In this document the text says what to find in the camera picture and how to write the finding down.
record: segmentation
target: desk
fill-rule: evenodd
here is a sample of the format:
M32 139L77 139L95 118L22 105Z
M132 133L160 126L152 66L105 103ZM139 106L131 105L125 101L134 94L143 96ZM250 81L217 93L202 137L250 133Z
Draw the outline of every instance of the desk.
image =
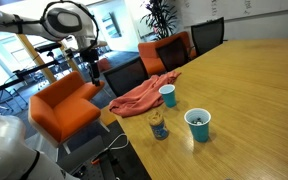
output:
M230 40L176 71L177 106L156 108L168 138L150 112L117 117L152 179L288 179L288 40ZM207 143L184 121L195 107L212 115Z

